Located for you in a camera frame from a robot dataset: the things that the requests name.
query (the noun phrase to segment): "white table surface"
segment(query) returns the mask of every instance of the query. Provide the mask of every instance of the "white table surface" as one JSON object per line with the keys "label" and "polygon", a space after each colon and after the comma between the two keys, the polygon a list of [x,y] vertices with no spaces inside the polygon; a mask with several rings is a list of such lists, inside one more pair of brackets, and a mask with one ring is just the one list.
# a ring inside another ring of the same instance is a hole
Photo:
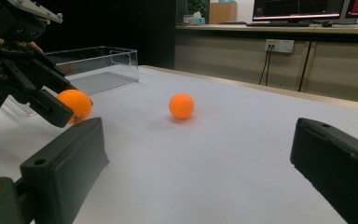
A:
{"label": "white table surface", "polygon": [[[139,83],[91,96],[110,163],[76,224],[345,223],[289,158],[298,118],[358,138],[358,107],[140,72]],[[190,119],[170,115],[177,92],[195,101]],[[20,164],[65,129],[4,105],[0,176],[17,180]]]}

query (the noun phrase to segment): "desk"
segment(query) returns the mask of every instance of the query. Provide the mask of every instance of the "desk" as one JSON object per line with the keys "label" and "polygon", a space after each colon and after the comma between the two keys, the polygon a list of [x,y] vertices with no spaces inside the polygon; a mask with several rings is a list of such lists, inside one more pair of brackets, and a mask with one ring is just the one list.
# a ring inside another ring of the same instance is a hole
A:
{"label": "desk", "polygon": [[[345,223],[289,161],[296,120],[358,138],[358,103],[219,78],[140,67],[140,81],[93,95],[109,165],[75,223]],[[168,110],[193,96],[187,120]],[[0,109],[0,176],[63,132]]]}
{"label": "desk", "polygon": [[295,40],[292,53],[271,53],[269,86],[358,101],[358,25],[176,27],[175,70],[256,84],[266,39]]}

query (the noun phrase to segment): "ping pong ball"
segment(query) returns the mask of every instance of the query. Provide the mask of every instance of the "ping pong ball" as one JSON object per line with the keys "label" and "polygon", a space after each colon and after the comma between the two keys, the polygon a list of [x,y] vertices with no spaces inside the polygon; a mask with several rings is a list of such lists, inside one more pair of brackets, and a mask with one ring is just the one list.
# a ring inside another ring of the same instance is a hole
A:
{"label": "ping pong ball", "polygon": [[62,91],[57,95],[57,99],[71,108],[74,112],[74,115],[69,119],[68,124],[74,124],[85,120],[91,114],[91,99],[83,91]]}
{"label": "ping pong ball", "polygon": [[187,119],[194,110],[194,101],[187,93],[176,93],[170,100],[170,111],[176,119]]}

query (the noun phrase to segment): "electrical socket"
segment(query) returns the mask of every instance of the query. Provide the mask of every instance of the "electrical socket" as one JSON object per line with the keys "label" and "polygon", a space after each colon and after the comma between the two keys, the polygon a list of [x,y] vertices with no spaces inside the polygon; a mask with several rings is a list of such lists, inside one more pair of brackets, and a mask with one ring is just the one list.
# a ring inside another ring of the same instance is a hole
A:
{"label": "electrical socket", "polygon": [[294,45],[294,40],[267,39],[264,50],[267,51],[269,46],[273,46],[273,48],[270,49],[272,52],[292,53]]}
{"label": "electrical socket", "polygon": [[272,49],[270,49],[270,51],[272,52],[278,52],[278,48],[279,48],[279,40],[277,39],[267,39],[266,40],[266,47],[265,47],[265,51],[269,50],[269,46],[272,46]]}
{"label": "electrical socket", "polygon": [[280,40],[278,52],[291,53],[293,52],[293,46],[295,45],[294,40]]}

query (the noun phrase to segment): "transparent container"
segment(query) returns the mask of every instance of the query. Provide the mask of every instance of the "transparent container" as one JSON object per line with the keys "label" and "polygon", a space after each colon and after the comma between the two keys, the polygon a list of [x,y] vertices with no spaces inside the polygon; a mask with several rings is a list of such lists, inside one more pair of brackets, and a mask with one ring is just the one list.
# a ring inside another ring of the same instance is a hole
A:
{"label": "transparent container", "polygon": [[[65,73],[73,86],[88,96],[139,81],[135,49],[101,46],[48,52],[45,56]],[[19,104],[10,96],[7,100],[22,113],[35,114],[28,104]]]}

